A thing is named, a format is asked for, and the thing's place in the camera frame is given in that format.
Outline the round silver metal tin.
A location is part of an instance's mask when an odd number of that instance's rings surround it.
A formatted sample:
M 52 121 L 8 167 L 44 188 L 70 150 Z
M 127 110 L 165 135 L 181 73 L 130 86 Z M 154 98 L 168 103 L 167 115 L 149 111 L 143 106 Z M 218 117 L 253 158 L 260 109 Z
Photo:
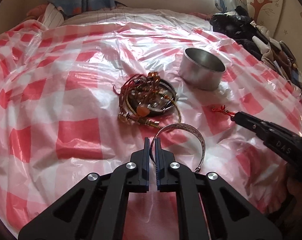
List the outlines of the round silver metal tin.
M 214 91 L 226 70 L 224 63 L 212 53 L 199 48 L 186 48 L 180 63 L 179 75 L 189 85 Z

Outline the red white checkered plastic sheet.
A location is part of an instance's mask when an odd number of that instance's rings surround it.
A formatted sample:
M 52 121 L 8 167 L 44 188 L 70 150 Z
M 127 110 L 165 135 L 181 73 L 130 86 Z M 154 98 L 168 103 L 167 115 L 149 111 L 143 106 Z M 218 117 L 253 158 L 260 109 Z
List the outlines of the red white checkered plastic sheet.
M 180 77 L 186 48 L 224 63 L 216 90 Z M 47 29 L 27 21 L 0 35 L 0 218 L 14 235 L 85 175 L 112 172 L 154 136 L 155 129 L 118 119 L 115 93 L 132 75 L 152 71 L 176 89 L 183 122 L 205 138 L 202 173 L 217 172 L 261 212 L 279 208 L 285 162 L 212 108 L 300 133 L 300 94 L 234 40 L 150 23 Z

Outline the striped white pillow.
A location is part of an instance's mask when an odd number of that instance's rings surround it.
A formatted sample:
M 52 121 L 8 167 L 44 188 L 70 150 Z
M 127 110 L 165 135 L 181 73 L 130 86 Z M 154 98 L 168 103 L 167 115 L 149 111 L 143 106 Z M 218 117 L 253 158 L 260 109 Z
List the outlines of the striped white pillow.
M 52 3 L 49 3 L 44 13 L 37 20 L 48 29 L 57 28 L 65 21 L 61 11 L 59 11 Z

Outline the striped beige bed sheet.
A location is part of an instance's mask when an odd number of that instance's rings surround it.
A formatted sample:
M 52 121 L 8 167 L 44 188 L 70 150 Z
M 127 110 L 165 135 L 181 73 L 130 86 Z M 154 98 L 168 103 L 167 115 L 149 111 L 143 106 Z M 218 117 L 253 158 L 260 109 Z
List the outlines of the striped beige bed sheet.
M 183 14 L 166 9 L 137 9 L 120 7 L 113 10 L 98 10 L 84 12 L 64 20 L 63 25 L 80 25 L 96 23 L 150 23 L 179 27 L 185 30 L 203 29 L 212 31 L 213 27 L 208 20 L 194 15 Z

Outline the pile of dark clothes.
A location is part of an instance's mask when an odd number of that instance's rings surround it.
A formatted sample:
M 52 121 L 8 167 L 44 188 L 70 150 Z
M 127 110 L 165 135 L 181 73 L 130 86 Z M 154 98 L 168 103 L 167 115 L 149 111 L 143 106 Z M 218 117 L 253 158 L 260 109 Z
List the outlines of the pile of dark clothes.
M 214 14 L 210 24 L 213 31 L 235 40 L 280 76 L 297 87 L 302 87 L 302 74 L 297 60 L 284 41 L 271 38 L 269 30 L 249 16 L 241 6 L 234 11 Z

